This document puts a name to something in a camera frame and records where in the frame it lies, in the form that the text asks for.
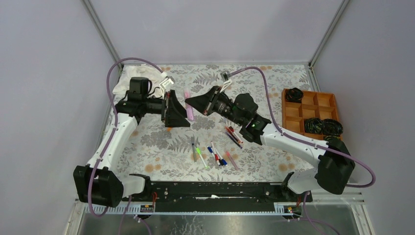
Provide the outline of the pink highlighter pen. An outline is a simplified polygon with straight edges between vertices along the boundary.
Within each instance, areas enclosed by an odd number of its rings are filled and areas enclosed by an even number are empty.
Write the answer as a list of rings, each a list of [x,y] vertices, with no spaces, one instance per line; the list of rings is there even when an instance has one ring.
[[[191,98],[191,94],[190,94],[189,90],[185,89],[184,90],[184,99],[186,100],[188,98]],[[193,108],[186,103],[185,104],[185,109],[186,109],[187,119],[190,120],[190,121],[194,121],[195,118],[194,118]]]

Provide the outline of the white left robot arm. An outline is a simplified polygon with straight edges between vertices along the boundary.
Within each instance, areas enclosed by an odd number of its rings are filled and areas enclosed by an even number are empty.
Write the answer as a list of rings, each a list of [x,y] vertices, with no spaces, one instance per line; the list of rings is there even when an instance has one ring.
[[[116,115],[110,130],[88,163],[75,168],[73,177],[81,202],[116,207],[128,196],[134,195],[140,201],[151,197],[148,176],[130,174],[120,179],[114,173],[129,137],[146,114],[160,115],[161,122],[168,128],[190,127],[190,123],[186,109],[171,89],[174,80],[164,77],[159,84],[161,98],[150,96],[149,82],[144,77],[131,78],[126,99],[114,106]]]

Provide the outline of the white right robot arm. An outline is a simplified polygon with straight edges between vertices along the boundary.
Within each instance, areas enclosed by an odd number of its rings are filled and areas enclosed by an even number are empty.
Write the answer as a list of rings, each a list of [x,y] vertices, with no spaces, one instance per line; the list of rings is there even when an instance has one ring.
[[[258,105],[249,93],[231,100],[214,86],[203,95],[186,98],[185,103],[204,116],[217,113],[241,126],[239,133],[248,142],[275,147],[311,164],[312,169],[286,176],[280,189],[285,201],[320,188],[335,195],[344,192],[355,163],[347,158],[349,152],[341,140],[316,140],[274,125],[257,113]]]

